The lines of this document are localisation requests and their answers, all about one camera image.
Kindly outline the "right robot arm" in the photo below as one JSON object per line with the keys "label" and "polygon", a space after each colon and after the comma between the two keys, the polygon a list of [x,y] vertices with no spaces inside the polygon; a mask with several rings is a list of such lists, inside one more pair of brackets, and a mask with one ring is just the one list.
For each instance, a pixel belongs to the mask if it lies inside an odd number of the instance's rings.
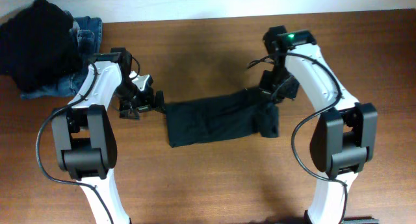
{"label": "right robot arm", "polygon": [[[266,98],[275,103],[294,99],[298,88],[303,88],[315,110],[291,135],[296,161],[317,180],[303,223],[379,223],[372,217],[345,216],[350,187],[374,155],[378,120],[374,105],[360,103],[341,84],[309,31],[271,27],[263,42],[273,65],[272,71],[264,71],[259,85]],[[301,162],[295,146],[298,131],[313,118],[318,121],[309,152],[316,172]]]}

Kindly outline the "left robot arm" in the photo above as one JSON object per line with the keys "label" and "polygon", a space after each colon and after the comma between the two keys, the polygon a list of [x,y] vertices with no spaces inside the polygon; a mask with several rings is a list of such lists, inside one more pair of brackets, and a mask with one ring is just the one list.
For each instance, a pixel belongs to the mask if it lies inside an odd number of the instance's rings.
{"label": "left robot arm", "polygon": [[79,92],[51,117],[58,166],[69,174],[70,184],[82,189],[96,223],[131,222],[114,177],[118,150],[107,114],[111,99],[119,99],[122,119],[166,111],[163,92],[151,87],[152,77],[132,70],[136,61],[123,47],[92,55]]}

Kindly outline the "black Nike t-shirt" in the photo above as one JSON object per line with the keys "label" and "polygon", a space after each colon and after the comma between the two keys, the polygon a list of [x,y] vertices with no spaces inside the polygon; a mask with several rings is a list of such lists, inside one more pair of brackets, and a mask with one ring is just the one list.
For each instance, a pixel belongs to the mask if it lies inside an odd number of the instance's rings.
{"label": "black Nike t-shirt", "polygon": [[166,105],[170,147],[211,143],[259,133],[279,136],[279,110],[259,88]]}

